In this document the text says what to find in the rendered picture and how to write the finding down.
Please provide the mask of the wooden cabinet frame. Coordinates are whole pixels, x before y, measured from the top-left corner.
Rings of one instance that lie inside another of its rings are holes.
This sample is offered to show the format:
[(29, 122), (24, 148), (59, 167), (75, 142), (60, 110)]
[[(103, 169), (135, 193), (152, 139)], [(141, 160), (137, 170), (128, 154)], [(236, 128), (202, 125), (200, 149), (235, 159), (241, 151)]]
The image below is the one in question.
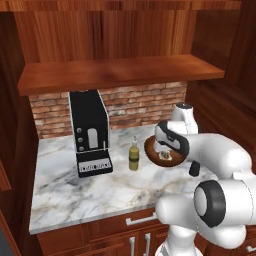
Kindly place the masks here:
[(188, 54), (224, 71), (187, 81), (200, 127), (256, 166), (256, 0), (0, 0), (0, 224), (15, 256), (42, 256), (28, 232), (38, 135), (25, 65)]

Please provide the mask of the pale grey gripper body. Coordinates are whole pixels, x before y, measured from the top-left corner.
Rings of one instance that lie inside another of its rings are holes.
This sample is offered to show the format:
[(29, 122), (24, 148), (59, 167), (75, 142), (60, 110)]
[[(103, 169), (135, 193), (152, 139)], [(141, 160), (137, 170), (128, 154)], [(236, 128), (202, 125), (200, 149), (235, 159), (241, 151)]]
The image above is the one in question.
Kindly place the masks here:
[(166, 145), (160, 145), (160, 157), (161, 159), (171, 159), (170, 152), (172, 151), (171, 148), (167, 147)]

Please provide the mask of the brown mixing bowl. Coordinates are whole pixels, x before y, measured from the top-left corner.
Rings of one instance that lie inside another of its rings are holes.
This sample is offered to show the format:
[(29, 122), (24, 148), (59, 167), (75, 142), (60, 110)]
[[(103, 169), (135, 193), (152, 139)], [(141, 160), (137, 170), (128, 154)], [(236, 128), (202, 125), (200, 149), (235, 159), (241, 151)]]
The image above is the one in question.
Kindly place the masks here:
[(171, 159), (161, 159), (160, 151), (154, 150), (155, 137), (150, 136), (144, 143), (144, 151), (151, 162), (161, 167), (178, 166), (185, 161), (185, 158), (175, 151), (171, 151)]

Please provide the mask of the black shaker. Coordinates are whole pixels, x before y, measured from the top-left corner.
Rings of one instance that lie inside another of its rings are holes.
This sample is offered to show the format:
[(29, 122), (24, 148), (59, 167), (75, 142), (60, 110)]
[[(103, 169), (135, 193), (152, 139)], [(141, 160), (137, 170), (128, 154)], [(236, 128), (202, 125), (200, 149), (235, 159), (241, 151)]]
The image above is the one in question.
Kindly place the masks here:
[(199, 172), (200, 172), (200, 164), (196, 161), (193, 161), (189, 169), (189, 175), (192, 177), (197, 177), (199, 175)]

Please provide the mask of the olive oil bottle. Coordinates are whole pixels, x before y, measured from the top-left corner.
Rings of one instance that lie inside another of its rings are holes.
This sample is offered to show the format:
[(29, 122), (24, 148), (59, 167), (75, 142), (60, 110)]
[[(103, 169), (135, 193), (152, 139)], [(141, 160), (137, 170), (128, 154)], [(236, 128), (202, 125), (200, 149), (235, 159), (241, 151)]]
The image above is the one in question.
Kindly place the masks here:
[(131, 147), (129, 149), (129, 169), (136, 171), (139, 166), (139, 148), (137, 145), (137, 138), (132, 140)]

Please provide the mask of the wooden cupboard door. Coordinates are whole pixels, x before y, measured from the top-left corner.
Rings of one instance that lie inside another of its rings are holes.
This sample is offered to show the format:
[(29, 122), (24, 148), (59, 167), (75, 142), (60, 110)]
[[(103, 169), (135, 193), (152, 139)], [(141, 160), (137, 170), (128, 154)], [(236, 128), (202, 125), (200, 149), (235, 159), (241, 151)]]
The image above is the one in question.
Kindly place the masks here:
[(138, 233), (132, 232), (104, 238), (101, 241), (91, 242), (78, 249), (64, 251), (52, 256), (130, 256), (130, 237), (135, 237), (136, 255)]
[(139, 232), (139, 242), (138, 242), (138, 256), (143, 256), (146, 251), (146, 240), (145, 234), (150, 233), (150, 250), (149, 256), (155, 256), (155, 252), (158, 247), (165, 241), (168, 235), (167, 227), (152, 227)]

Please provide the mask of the black coffee machine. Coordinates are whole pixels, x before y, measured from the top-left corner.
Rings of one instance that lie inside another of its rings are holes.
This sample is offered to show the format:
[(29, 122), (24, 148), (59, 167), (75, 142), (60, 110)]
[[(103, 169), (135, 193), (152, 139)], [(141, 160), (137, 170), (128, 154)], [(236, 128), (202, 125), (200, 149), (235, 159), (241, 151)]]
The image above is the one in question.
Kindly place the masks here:
[(111, 173), (109, 117), (98, 90), (68, 94), (78, 177)]

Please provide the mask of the wooden shelf board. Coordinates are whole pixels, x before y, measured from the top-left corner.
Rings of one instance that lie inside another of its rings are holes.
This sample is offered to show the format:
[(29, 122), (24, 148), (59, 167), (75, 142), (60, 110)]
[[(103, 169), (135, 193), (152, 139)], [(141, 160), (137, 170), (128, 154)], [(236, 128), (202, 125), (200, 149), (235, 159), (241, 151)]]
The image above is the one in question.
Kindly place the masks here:
[(190, 54), (32, 63), (25, 65), (18, 89), (24, 96), (223, 77), (223, 70)]

